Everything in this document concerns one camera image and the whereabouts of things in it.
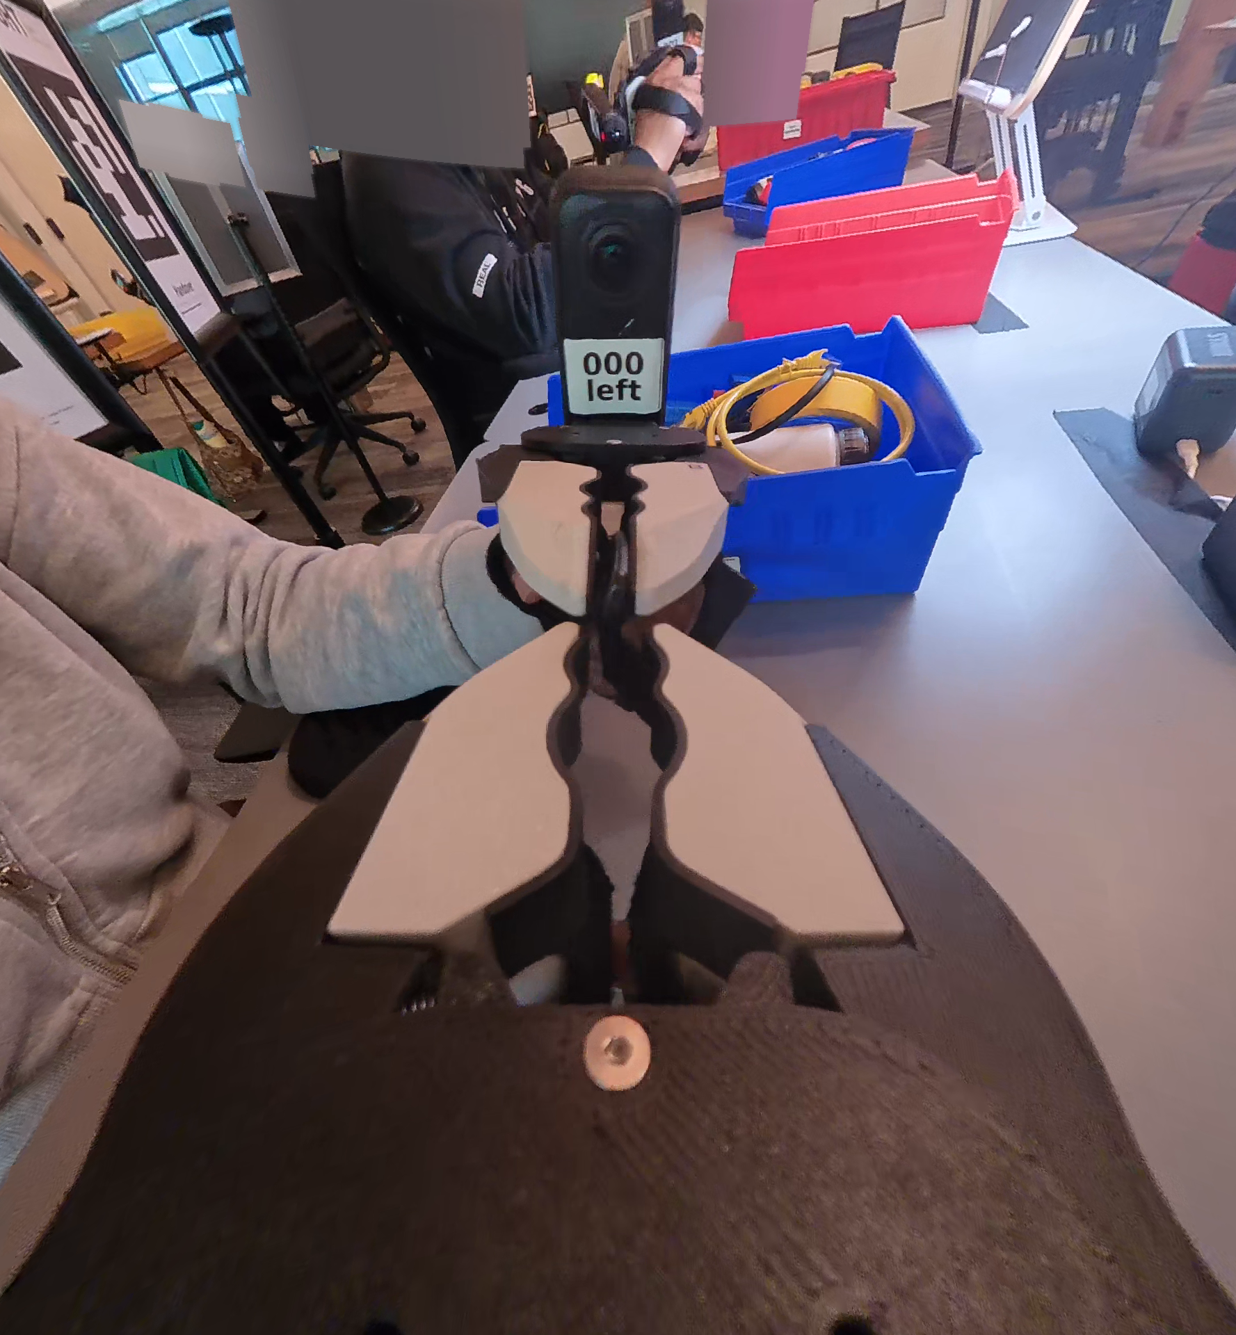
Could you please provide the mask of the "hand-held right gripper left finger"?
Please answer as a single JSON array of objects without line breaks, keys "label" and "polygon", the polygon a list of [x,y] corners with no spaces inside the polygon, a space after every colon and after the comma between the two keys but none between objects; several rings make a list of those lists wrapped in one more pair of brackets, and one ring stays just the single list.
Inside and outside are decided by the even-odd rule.
[{"label": "hand-held right gripper left finger", "polygon": [[471,951],[488,917],[578,847],[559,725],[579,700],[561,624],[460,685],[426,719],[327,935]]}]

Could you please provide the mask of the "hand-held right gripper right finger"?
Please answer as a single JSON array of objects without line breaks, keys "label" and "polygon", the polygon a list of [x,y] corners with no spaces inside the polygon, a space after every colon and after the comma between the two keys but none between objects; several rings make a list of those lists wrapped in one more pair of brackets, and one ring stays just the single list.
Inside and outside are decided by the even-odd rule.
[{"label": "hand-held right gripper right finger", "polygon": [[671,725],[651,801],[655,865],[798,943],[896,943],[901,912],[802,715],[670,625],[653,650],[653,703]]}]

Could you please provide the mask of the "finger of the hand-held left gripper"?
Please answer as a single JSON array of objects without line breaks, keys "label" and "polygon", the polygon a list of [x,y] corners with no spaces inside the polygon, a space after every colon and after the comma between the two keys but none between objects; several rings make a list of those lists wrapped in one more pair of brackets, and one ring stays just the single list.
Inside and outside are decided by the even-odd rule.
[{"label": "finger of the hand-held left gripper", "polygon": [[565,616],[584,616],[591,588],[599,472],[568,461],[521,461],[497,499],[504,552],[528,589]]},{"label": "finger of the hand-held left gripper", "polygon": [[633,614],[653,616],[688,595],[721,555],[729,501],[706,461],[641,462],[627,474]]}]

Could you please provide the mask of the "person's left forearm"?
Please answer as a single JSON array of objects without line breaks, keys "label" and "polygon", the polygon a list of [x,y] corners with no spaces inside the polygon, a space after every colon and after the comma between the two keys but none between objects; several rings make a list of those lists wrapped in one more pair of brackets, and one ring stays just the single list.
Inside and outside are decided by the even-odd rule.
[{"label": "person's left forearm", "polygon": [[0,564],[134,675],[291,713],[462,685],[541,636],[494,529],[284,543],[1,394]]}]

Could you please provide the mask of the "grey desk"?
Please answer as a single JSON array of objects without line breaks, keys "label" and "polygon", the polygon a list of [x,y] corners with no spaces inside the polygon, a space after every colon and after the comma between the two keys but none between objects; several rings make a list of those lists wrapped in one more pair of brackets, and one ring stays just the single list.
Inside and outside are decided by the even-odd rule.
[{"label": "grey desk", "polygon": [[324,943],[417,725],[180,905],[0,1184],[0,1332],[1236,1332],[1236,656],[1068,440],[1183,314],[1010,248],[911,604],[756,606],[904,935],[713,1003]]}]

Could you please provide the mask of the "person's left hand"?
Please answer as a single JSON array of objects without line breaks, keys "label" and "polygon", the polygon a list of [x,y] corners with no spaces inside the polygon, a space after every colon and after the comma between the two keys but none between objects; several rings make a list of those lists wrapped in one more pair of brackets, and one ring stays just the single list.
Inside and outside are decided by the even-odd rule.
[{"label": "person's left hand", "polygon": [[509,558],[504,558],[499,591],[516,610],[538,622],[544,631],[571,622],[568,614],[551,606],[541,597],[541,594],[528,585],[523,575],[509,564]]}]

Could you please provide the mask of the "white cylindrical tool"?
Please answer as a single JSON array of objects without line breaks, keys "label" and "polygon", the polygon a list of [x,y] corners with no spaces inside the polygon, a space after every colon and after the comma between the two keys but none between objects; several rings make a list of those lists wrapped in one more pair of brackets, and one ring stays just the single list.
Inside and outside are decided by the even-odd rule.
[{"label": "white cylindrical tool", "polygon": [[758,438],[738,442],[763,474],[796,474],[840,468],[875,459],[875,442],[860,425],[817,418],[781,425]]}]

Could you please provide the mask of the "blue plastic bin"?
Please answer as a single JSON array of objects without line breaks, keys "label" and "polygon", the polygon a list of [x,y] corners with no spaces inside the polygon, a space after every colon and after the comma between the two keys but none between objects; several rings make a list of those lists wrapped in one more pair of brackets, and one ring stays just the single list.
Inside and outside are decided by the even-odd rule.
[{"label": "blue plastic bin", "polygon": [[744,238],[765,238],[776,206],[902,184],[914,131],[852,131],[743,162],[725,175],[723,213]]},{"label": "blue plastic bin", "polygon": [[740,502],[729,502],[723,552],[738,558],[756,602],[912,594],[981,446],[902,318],[873,334],[839,325],[673,353],[670,413],[815,350],[901,396],[908,446],[895,459],[749,477]]}]

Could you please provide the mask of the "yellow tape roll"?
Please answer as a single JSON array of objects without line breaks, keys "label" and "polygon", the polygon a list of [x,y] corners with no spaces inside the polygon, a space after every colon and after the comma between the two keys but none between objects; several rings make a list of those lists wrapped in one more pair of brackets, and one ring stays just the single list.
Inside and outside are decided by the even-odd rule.
[{"label": "yellow tape roll", "polygon": [[882,435],[882,401],[867,379],[832,372],[809,372],[756,393],[749,406],[749,435],[793,423],[826,418],[858,429],[871,442]]}]

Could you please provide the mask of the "red plastic bin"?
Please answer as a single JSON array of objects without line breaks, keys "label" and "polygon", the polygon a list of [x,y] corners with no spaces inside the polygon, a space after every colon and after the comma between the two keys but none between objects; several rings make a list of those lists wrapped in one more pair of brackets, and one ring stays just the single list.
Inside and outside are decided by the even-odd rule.
[{"label": "red plastic bin", "polygon": [[726,316],[744,338],[974,325],[1017,204],[1005,170],[776,206],[765,242],[734,256]]},{"label": "red plastic bin", "polygon": [[795,115],[798,129],[791,136],[798,143],[815,143],[881,129],[895,78],[893,69],[873,65],[832,74],[824,82],[809,82],[798,91]]}]

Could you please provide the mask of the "black office chair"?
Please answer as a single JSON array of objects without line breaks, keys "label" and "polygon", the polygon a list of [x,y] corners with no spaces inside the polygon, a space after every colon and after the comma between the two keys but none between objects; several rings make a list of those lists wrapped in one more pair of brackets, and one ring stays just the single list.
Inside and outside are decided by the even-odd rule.
[{"label": "black office chair", "polygon": [[369,384],[390,366],[392,349],[367,312],[343,297],[293,325],[291,334],[271,312],[241,325],[243,332],[225,342],[215,366],[293,477],[302,477],[297,459],[317,452],[310,472],[314,491],[332,499],[335,486],[324,472],[337,450],[347,446],[375,492],[375,504],[361,518],[362,531],[383,536],[410,527],[423,513],[422,502],[387,492],[361,442],[390,445],[405,465],[417,465],[417,450],[377,431],[377,425],[407,423],[423,432],[426,421],[407,408],[372,411]]}]

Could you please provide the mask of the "woven bag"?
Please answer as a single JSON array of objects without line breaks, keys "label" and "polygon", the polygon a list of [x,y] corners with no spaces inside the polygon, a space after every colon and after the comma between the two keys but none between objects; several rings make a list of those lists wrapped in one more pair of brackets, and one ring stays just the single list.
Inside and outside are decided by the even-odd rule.
[{"label": "woven bag", "polygon": [[159,374],[180,423],[195,440],[192,452],[215,495],[229,502],[244,499],[263,478],[264,467],[259,452],[234,429],[219,425],[180,379],[171,372]]}]

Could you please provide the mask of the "floor stand with grey board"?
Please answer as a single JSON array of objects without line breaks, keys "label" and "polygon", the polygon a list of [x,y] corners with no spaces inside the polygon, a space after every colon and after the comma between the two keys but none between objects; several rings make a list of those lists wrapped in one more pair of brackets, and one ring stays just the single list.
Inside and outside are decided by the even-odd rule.
[{"label": "floor stand with grey board", "polygon": [[271,312],[291,334],[293,325],[343,297],[372,318],[351,281],[337,271],[337,260],[324,247],[324,225],[314,220],[309,201],[284,206],[284,219],[278,220],[257,186],[209,186],[169,175],[155,175],[155,180],[197,242],[241,329],[238,334],[241,320],[261,312]]}]

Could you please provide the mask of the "green bag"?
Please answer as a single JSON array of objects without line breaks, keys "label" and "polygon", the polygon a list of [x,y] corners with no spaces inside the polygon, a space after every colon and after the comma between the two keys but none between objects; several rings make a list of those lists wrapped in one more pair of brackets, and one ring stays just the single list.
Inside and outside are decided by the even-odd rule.
[{"label": "green bag", "polygon": [[223,506],[223,496],[215,491],[205,467],[184,446],[161,446],[149,450],[125,450],[125,459],[142,470],[162,477],[205,501]]}]

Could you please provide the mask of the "white tablet stand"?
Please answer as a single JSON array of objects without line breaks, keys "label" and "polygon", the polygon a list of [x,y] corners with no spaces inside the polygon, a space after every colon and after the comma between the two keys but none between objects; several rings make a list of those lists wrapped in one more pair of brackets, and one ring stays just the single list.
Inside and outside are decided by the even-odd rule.
[{"label": "white tablet stand", "polygon": [[1046,196],[1034,94],[1028,91],[1017,98],[1008,88],[966,78],[959,86],[959,96],[984,110],[993,166],[997,175],[1012,172],[1017,186],[1017,209],[1005,237],[1005,247],[1073,237],[1078,225]]}]

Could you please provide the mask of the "wide black tape patch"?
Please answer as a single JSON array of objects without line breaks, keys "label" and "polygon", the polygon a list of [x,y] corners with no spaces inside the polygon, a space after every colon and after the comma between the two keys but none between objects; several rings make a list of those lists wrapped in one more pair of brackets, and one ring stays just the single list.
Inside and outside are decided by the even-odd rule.
[{"label": "wide black tape patch", "polygon": [[1059,408],[1056,421],[1127,523],[1236,654],[1236,611],[1202,564],[1220,506],[1177,462],[1138,450],[1133,425],[1112,408]]}]

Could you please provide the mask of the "framed black white marker poster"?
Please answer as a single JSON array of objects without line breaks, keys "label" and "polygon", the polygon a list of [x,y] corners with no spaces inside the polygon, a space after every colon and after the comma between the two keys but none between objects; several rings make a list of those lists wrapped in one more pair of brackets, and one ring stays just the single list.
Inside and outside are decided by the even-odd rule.
[{"label": "framed black white marker poster", "polygon": [[176,334],[192,345],[225,314],[205,265],[57,22],[39,2],[0,2],[0,76],[93,206]]},{"label": "framed black white marker poster", "polygon": [[111,455],[161,442],[0,250],[0,394]]}]

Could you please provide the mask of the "red base block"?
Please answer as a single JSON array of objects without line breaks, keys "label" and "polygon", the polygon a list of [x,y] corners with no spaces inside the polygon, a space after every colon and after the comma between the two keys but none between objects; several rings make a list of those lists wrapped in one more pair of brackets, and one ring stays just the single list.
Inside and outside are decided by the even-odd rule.
[{"label": "red base block", "polygon": [[1168,283],[1170,291],[1224,318],[1236,285],[1236,250],[1210,245],[1195,237],[1183,248]]}]

